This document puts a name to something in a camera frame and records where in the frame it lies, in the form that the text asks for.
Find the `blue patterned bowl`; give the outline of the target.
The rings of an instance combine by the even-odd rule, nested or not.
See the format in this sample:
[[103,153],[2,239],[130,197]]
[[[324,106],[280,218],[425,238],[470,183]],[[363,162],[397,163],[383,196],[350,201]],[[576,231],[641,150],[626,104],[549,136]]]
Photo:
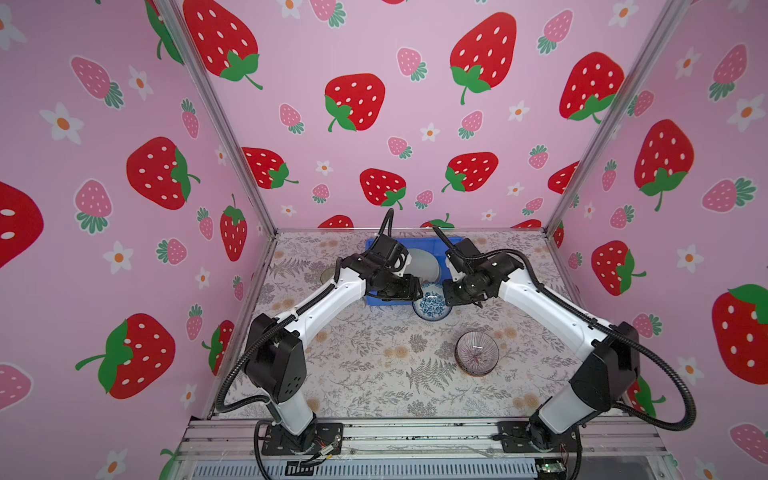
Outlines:
[[428,322],[446,319],[452,307],[446,302],[443,286],[439,283],[428,283],[422,285],[421,289],[422,297],[412,302],[415,314]]

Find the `green flower plate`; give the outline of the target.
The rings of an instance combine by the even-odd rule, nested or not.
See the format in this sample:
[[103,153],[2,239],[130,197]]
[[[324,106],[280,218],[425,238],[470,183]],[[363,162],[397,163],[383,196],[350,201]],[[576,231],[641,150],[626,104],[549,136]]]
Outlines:
[[406,274],[418,277],[421,284],[435,283],[441,278],[441,267],[437,258],[422,249],[410,249]]

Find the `purple striped bowl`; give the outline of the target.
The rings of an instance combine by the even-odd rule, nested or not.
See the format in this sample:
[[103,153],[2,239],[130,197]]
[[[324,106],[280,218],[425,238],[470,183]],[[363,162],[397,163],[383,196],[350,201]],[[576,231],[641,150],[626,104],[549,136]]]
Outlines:
[[483,377],[497,366],[500,349],[490,335],[482,331],[469,331],[457,340],[454,357],[464,373]]

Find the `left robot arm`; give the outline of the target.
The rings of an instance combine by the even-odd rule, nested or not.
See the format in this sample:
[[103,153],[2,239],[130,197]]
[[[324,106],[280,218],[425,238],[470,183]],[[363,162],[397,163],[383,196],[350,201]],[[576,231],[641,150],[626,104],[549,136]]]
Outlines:
[[288,435],[309,437],[316,423],[302,390],[306,347],[344,309],[367,296],[395,302],[420,299],[421,281],[407,271],[411,263],[407,247],[381,234],[364,252],[337,259],[330,279],[297,306],[252,321],[243,373],[265,392],[273,422]]

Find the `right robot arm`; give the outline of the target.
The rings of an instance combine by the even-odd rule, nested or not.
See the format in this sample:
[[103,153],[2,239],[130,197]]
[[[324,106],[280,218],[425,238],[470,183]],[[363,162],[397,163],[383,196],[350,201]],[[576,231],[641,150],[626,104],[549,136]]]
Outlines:
[[517,250],[482,253],[469,239],[443,243],[452,274],[443,283],[447,304],[479,306],[499,298],[544,326],[582,361],[566,386],[529,417],[527,435],[536,449],[555,448],[572,427],[615,407],[639,373],[639,354],[626,344],[638,338],[633,327],[594,318],[549,290]]

